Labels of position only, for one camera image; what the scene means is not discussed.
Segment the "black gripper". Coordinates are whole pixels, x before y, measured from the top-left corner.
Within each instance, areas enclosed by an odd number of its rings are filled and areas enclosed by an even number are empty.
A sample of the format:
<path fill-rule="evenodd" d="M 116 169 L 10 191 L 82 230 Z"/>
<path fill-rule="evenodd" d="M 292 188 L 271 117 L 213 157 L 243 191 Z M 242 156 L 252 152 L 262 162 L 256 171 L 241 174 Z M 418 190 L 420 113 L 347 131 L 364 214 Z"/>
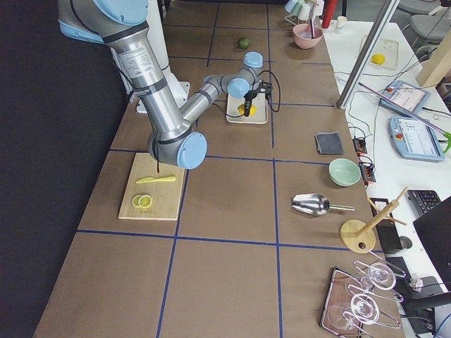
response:
<path fill-rule="evenodd" d="M 256 84 L 253 84 L 251 89 L 245 94 L 244 116 L 249 116 L 252 108 L 252 100 L 255 99 L 258 94 L 264 94 L 265 100 L 269 101 L 272 89 L 272 83 L 264 80 L 260 80 Z"/>

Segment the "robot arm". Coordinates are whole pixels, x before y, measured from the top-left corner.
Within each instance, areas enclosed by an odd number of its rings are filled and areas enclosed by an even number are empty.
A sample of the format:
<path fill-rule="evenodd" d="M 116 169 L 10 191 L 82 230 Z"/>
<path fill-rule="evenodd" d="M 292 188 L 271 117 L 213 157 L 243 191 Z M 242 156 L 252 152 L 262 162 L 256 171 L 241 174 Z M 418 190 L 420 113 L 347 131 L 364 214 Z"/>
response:
<path fill-rule="evenodd" d="M 249 108 L 261 87 L 263 57 L 250 51 L 237 73 L 208 76 L 202 88 L 178 106 L 149 42 L 150 22 L 156 23 L 157 36 L 163 39 L 155 1 L 59 1 L 58 21 L 65 36 L 116 51 L 125 78 L 149 116 L 149 153 L 160 163 L 198 167 L 206 156 L 207 142 L 192 129 L 193 123 L 224 93 L 244 99 Z"/>

